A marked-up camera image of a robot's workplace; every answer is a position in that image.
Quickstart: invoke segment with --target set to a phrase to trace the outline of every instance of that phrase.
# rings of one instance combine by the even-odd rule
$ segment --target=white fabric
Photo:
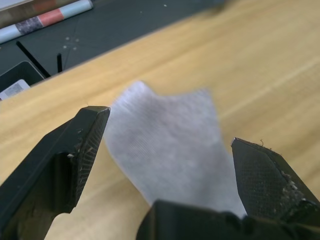
[[[246,213],[208,91],[159,96],[136,82],[111,106],[104,139],[149,204],[162,199]]]

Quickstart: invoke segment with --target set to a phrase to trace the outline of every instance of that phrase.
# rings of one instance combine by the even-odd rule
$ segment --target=wood grain
[[[223,140],[272,148],[320,197],[320,1],[239,0],[184,19],[0,103],[0,183],[43,135],[136,80],[212,91]],[[46,239],[135,239],[146,202],[101,144],[78,207]]]

